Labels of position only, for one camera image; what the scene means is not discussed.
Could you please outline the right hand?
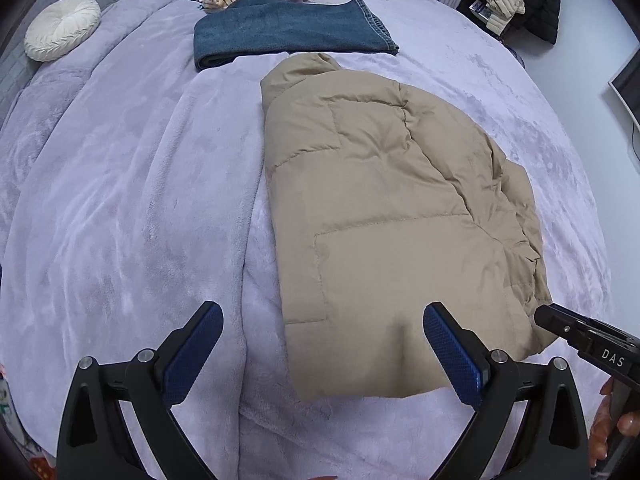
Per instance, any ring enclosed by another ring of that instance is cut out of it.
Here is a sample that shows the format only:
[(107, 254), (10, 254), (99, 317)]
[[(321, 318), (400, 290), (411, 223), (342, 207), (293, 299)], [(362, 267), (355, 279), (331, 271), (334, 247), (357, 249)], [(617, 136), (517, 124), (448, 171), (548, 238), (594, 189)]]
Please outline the right hand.
[(608, 457), (608, 436), (614, 428), (617, 428), (625, 437), (635, 438), (639, 434), (639, 412), (630, 412), (623, 414), (617, 420), (612, 419), (613, 384), (614, 379), (608, 378), (608, 381), (600, 390), (600, 395), (603, 396), (603, 399), (596, 416), (594, 416), (588, 439), (590, 467), (596, 466), (598, 460), (605, 460)]

